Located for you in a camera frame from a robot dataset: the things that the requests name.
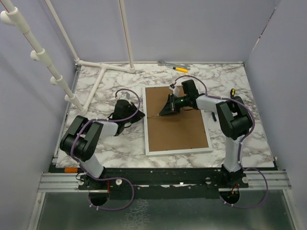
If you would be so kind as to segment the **white picture frame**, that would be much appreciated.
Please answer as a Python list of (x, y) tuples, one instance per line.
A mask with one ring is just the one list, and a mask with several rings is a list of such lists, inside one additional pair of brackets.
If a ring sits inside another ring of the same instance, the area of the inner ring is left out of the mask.
[(209, 118), (201, 110), (147, 118), (159, 114), (171, 90), (168, 85), (144, 86), (143, 112), (145, 154), (148, 157), (198, 154), (213, 151), (208, 130)]

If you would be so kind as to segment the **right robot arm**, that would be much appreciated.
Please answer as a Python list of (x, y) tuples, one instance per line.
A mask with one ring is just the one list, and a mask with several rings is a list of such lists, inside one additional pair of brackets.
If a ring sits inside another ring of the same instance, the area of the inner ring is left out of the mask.
[(179, 88), (169, 86), (172, 93), (160, 111), (160, 116), (175, 115), (183, 107), (205, 110), (217, 114), (222, 133), (226, 136), (226, 154), (222, 167), (227, 171), (220, 176), (221, 184), (232, 187), (237, 183), (235, 172), (242, 169), (241, 153), (244, 139), (252, 132), (255, 119), (251, 110), (239, 96), (230, 98), (199, 93), (193, 80), (181, 83), (184, 96), (179, 96)]

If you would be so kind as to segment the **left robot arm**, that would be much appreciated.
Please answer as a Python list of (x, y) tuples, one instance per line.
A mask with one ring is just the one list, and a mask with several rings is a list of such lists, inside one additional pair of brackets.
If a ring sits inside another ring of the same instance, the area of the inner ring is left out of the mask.
[(94, 152), (99, 140), (118, 136), (132, 124), (142, 120), (145, 114), (126, 99), (119, 99), (114, 111), (106, 120), (93, 120), (78, 115), (60, 141), (60, 149), (76, 160), (81, 169), (90, 174), (89, 183), (95, 189), (105, 186), (105, 167)]

